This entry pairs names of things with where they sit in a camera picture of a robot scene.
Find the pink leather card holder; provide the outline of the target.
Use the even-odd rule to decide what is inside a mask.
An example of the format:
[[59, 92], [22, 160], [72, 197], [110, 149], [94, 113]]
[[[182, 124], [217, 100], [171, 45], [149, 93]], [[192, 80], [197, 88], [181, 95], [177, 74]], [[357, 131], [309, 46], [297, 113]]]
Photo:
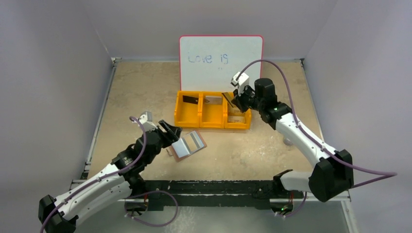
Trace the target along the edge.
[[167, 154], [180, 162], [207, 147], [198, 131], [191, 131], [166, 148]]

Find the gold card with black stripe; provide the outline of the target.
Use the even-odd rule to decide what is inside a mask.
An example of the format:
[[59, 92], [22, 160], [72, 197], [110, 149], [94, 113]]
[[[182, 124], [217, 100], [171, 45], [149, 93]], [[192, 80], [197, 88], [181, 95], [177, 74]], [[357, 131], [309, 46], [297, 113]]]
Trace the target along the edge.
[[233, 104], [232, 100], [233, 97], [230, 95], [229, 92], [223, 92], [222, 96], [224, 97], [224, 99], [227, 101], [227, 104], [231, 107], [231, 108], [235, 108], [236, 106]]

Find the black credit card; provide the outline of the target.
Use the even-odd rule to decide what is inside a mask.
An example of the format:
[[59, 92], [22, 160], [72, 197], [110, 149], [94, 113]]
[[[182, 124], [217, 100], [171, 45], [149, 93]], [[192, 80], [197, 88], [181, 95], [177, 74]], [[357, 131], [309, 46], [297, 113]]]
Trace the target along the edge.
[[182, 102], [185, 103], [185, 104], [195, 104], [195, 105], [198, 105], [198, 103], [199, 103], [199, 97], [183, 95], [183, 96], [182, 96]]

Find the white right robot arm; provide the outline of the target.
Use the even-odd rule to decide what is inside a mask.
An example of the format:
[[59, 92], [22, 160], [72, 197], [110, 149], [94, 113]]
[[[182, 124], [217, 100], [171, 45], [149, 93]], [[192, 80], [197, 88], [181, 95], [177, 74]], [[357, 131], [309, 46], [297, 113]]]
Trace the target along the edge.
[[354, 185], [352, 156], [346, 150], [337, 151], [321, 142], [292, 112], [291, 107], [278, 101], [271, 79], [259, 78], [254, 87], [248, 78], [231, 80], [235, 90], [231, 100], [241, 112], [258, 111], [261, 119], [289, 139], [312, 165], [311, 172], [286, 170], [274, 176], [276, 188], [312, 193], [326, 202]]

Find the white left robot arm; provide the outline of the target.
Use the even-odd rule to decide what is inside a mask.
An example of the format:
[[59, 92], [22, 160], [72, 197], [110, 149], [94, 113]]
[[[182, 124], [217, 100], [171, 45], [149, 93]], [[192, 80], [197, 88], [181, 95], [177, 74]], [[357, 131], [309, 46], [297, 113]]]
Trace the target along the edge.
[[181, 127], [160, 120], [158, 125], [142, 117], [130, 117], [142, 130], [142, 136], [128, 145], [100, 172], [78, 187], [57, 197], [44, 196], [39, 201], [40, 232], [73, 233], [84, 220], [123, 199], [151, 194], [172, 195], [163, 190], [148, 189], [140, 173], [162, 149], [180, 139]]

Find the cards in right bin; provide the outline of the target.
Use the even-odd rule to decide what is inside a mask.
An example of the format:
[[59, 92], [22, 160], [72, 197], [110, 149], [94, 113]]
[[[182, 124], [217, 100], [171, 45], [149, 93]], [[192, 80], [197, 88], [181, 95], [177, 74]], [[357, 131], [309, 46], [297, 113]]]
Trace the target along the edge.
[[229, 108], [228, 109], [228, 122], [229, 123], [245, 123], [245, 113], [242, 113], [237, 108]]

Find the silver card in middle bin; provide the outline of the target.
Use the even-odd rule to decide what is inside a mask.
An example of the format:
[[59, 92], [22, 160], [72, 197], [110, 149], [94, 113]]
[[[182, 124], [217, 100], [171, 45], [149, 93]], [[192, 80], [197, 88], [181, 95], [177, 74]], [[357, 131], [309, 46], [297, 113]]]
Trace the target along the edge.
[[223, 98], [221, 96], [205, 96], [204, 104], [221, 105]]

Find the yellow left bin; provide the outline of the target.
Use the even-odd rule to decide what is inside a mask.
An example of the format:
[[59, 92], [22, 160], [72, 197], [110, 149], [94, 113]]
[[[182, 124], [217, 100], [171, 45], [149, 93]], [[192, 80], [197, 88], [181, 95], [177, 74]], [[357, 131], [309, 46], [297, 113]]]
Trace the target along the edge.
[[200, 92], [197, 91], [178, 91], [176, 97], [176, 105], [174, 109], [174, 124], [183, 128], [199, 128], [200, 127], [200, 104], [185, 104], [182, 102], [182, 96], [199, 97]]

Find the yellow bin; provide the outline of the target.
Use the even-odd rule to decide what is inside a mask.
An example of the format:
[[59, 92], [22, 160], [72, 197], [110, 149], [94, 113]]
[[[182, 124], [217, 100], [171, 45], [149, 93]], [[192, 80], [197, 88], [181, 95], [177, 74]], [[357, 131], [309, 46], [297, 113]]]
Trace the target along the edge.
[[223, 123], [226, 129], [248, 130], [250, 129], [252, 114], [251, 110], [241, 112], [231, 100], [233, 93], [224, 92], [223, 96]]
[[200, 104], [185, 104], [182, 102], [182, 96], [199, 97], [200, 92], [197, 91], [178, 91], [176, 97], [176, 105], [174, 109], [174, 124], [183, 128], [199, 128], [200, 127]]
[[204, 104], [205, 96], [222, 96], [221, 92], [200, 92], [200, 128], [223, 129], [223, 103], [221, 105]]

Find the yellow right bin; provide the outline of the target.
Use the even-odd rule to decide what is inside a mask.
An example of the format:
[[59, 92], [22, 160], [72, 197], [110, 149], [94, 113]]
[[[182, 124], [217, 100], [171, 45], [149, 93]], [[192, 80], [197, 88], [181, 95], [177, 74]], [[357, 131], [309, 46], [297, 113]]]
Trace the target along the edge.
[[252, 114], [251, 110], [241, 112], [231, 100], [233, 93], [224, 92], [223, 96], [223, 123], [226, 129], [248, 130], [250, 129]]

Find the yellow middle bin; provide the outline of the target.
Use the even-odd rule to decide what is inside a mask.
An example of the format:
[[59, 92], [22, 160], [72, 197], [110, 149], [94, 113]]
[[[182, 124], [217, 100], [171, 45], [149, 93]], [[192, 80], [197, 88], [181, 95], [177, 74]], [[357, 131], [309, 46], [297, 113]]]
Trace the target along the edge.
[[204, 104], [205, 96], [222, 96], [221, 92], [200, 92], [200, 128], [223, 129], [223, 103], [221, 105]]

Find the pink framed whiteboard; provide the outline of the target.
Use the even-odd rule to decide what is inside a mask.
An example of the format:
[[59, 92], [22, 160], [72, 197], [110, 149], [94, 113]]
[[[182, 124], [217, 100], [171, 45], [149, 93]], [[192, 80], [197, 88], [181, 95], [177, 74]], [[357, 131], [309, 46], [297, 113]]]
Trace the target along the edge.
[[263, 57], [261, 35], [183, 35], [179, 38], [180, 89], [232, 92], [232, 77]]

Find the small clear round container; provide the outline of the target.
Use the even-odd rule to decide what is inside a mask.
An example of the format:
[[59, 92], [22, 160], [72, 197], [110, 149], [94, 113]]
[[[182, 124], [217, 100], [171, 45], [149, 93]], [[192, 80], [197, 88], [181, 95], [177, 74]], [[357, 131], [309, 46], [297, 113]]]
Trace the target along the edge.
[[292, 146], [293, 142], [291, 140], [289, 140], [288, 138], [284, 137], [283, 138], [283, 143], [287, 146]]

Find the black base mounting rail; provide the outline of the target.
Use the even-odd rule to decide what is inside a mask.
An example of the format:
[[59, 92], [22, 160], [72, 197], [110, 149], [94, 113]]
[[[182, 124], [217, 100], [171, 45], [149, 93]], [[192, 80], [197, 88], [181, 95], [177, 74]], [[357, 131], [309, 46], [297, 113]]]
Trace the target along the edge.
[[287, 191], [280, 180], [143, 180], [138, 178], [129, 199], [148, 211], [179, 207], [253, 207], [288, 214], [304, 192]]

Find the aluminium frame rail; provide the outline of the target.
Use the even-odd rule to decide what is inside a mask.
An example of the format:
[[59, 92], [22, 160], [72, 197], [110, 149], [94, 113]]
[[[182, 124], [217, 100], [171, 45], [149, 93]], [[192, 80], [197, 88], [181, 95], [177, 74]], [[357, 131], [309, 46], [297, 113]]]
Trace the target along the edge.
[[[72, 180], [70, 184], [69, 190], [72, 190], [79, 185], [83, 184], [86, 182], [86, 180]], [[329, 201], [351, 201], [350, 193], [349, 191], [344, 191], [343, 193], [340, 193], [339, 195], [331, 198]], [[312, 193], [308, 193], [307, 195], [307, 201], [317, 201], [316, 197]]]

